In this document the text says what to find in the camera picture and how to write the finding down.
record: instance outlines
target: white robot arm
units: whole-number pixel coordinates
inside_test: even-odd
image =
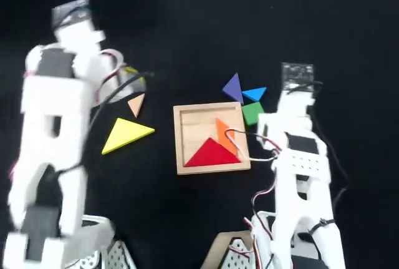
[[[87,174],[82,155],[92,107],[108,102],[111,93],[110,101],[115,101],[134,89],[115,92],[128,84],[129,76],[120,70],[123,56],[121,60],[113,50],[101,51],[104,34],[94,30],[88,0],[55,8],[53,21],[58,43],[37,46],[26,58],[21,151],[8,198],[15,231],[6,240],[7,269],[61,269],[96,251],[106,257],[114,236],[109,220],[84,216]],[[55,134],[56,118],[60,129]],[[63,173],[57,175],[61,211],[35,205],[48,165]],[[83,221],[89,224],[82,227]]]
[[[282,93],[274,114],[259,116],[259,135],[273,139],[281,148],[272,163],[275,173],[276,214],[259,212],[268,228],[268,217],[275,215],[272,238],[257,216],[252,218],[252,235],[257,241],[262,268],[291,269],[291,255],[317,258],[314,245],[329,269],[344,269],[340,232],[334,222],[327,147],[312,132],[307,108],[314,103],[319,82],[314,81],[312,65],[283,64]],[[266,150],[274,149],[258,137]],[[298,235],[309,233],[313,243]]]

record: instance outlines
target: black cloth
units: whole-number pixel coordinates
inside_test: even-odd
[[[0,0],[2,239],[11,228],[7,171],[19,154],[24,59],[55,40],[50,10],[68,1]],[[156,72],[135,120],[156,131],[102,156],[115,119],[133,120],[126,100],[107,107],[89,138],[86,213],[115,223],[139,268],[199,268],[219,232],[246,228],[251,195],[272,175],[253,163],[245,172],[177,176],[172,107],[229,101],[221,89],[238,72],[244,90],[268,86],[261,104],[273,112],[281,62],[311,63],[324,83],[315,114],[351,179],[336,216],[347,268],[397,267],[397,2],[91,0],[103,47]],[[249,151],[264,152],[254,139]],[[335,195],[344,183],[334,164],[332,178]],[[273,210],[273,201],[260,198],[257,208]]]

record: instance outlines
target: red triangle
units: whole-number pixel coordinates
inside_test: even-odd
[[[208,166],[240,163],[235,155],[218,144],[212,138],[208,138],[197,150],[194,156],[187,162],[185,167]]]

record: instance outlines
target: green square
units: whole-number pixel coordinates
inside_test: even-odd
[[[242,106],[245,123],[247,125],[253,125],[257,123],[258,115],[264,113],[260,102],[254,102],[253,104]]]

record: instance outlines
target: wooden tray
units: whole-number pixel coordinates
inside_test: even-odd
[[[222,120],[230,128],[245,130],[241,104],[239,102],[221,102],[201,105],[176,105],[173,107],[175,120],[176,166],[177,174],[203,174],[207,172],[223,172],[247,170],[251,168],[248,160],[238,152],[241,163],[199,167],[184,167],[185,163],[211,137],[218,141],[216,118]],[[235,133],[236,143],[248,155],[245,134]]]

